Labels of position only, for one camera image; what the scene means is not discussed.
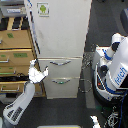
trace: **cabinet drawer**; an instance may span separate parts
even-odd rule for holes
[[[29,66],[0,67],[0,76],[28,75]]]
[[[79,86],[79,78],[45,79],[44,86],[48,99],[76,98]]]
[[[0,31],[0,49],[31,48],[27,30]]]
[[[30,65],[33,59],[31,49],[0,50],[0,66]]]
[[[22,7],[24,6],[23,5],[1,6],[1,11],[3,13],[3,16],[5,17],[21,17],[21,16],[23,17],[23,16],[26,16],[26,12],[21,11]]]
[[[39,65],[42,72],[48,66],[48,78],[79,77],[82,58],[39,59]]]
[[[25,82],[26,81],[0,82],[0,92],[1,93],[23,92]],[[40,91],[41,88],[39,84],[35,84],[35,92],[40,92]]]

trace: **gray drawer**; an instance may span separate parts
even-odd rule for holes
[[[48,78],[79,77],[82,58],[39,59],[39,65],[42,72],[48,66]]]
[[[3,16],[7,16],[7,17],[26,16],[26,12],[24,10],[25,10],[24,5],[1,6],[1,11]]]
[[[1,5],[24,4],[24,0],[0,0]]]
[[[45,79],[47,99],[77,98],[79,79]]]

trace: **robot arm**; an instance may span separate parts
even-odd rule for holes
[[[48,67],[42,73],[38,71],[34,65],[36,60],[30,62],[29,79],[30,82],[26,82],[26,88],[24,92],[10,105],[6,106],[3,111],[4,126],[2,128],[12,128],[13,125],[17,125],[23,112],[31,102],[34,93],[35,85],[33,83],[40,82],[46,76],[48,76]]]
[[[39,83],[41,80],[43,80],[46,76],[48,76],[48,67],[45,67],[45,71],[42,73],[38,71],[34,65],[36,63],[36,60],[30,61],[30,68],[29,68],[29,79],[33,83]]]
[[[107,50],[103,51],[104,56],[100,58],[101,69],[103,70],[109,69],[109,66],[111,65],[111,62],[112,62],[112,58],[123,39],[124,39],[124,36],[121,36],[119,33],[116,33],[112,36],[111,46],[108,47]]]

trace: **dark floor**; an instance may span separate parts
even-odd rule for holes
[[[121,0],[92,0],[89,31],[87,34],[85,52],[94,50],[93,44],[109,46],[111,36],[114,33],[124,32],[120,22],[120,12],[127,8],[128,1]],[[87,79],[88,70],[82,70],[81,78]],[[89,83],[80,81],[81,89],[87,89]],[[6,105],[0,104],[0,115]],[[24,112],[16,128],[36,128],[41,125],[79,125],[83,128],[92,128],[91,115],[98,117],[103,128],[105,118],[101,115],[101,105],[95,99],[92,90],[89,93],[79,91],[77,99],[54,99],[33,98],[32,102]]]

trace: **white cabinet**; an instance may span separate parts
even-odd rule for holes
[[[77,97],[91,1],[24,0],[31,31],[30,10],[33,14],[36,34],[32,35],[34,42],[37,37],[40,49],[39,53],[34,43],[40,69],[49,66],[49,76],[44,80],[49,99]],[[42,7],[48,12],[46,16],[44,10],[40,15]]]

